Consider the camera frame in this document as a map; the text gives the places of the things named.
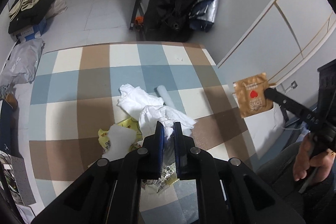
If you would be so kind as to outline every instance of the human hand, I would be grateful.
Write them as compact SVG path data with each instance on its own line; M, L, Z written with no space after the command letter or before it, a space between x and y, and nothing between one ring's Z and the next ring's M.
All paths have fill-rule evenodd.
M307 170L310 167L319 167L311 182L311 184L314 185L324 181L330 174L335 160L335 153L328 149L327 151L309 159L309 151L312 147L312 143L308 137L309 135L306 135L300 145L299 152L293 166L293 176L295 181L299 181L307 176Z

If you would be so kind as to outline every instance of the folded umbrella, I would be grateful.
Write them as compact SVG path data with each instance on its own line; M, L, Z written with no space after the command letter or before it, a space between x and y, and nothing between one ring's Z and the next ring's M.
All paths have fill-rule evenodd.
M189 26L193 30L210 31L215 23L219 0L197 0L189 14Z

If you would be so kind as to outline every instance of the cardboard box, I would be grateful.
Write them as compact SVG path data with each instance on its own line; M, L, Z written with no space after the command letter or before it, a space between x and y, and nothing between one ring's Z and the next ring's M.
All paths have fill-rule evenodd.
M39 38L43 34L46 25L47 22L44 17L38 25L27 26L26 28L16 32L15 35L21 42L26 42L31 39Z

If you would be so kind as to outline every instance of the gray pants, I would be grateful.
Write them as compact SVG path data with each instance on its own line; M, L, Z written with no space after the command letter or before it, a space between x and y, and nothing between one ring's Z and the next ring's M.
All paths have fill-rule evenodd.
M298 183L293 179L293 165L301 143L294 143L276 158L262 165L256 174L297 211L306 223L326 223L328 206L336 210L334 198L334 174L323 182L298 193Z

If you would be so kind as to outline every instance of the gray plastic bag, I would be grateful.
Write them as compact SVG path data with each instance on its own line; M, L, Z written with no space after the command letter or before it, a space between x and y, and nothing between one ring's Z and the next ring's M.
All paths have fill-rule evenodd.
M34 81L41 58L42 45L42 38L16 45L0 75L0 85L24 84Z

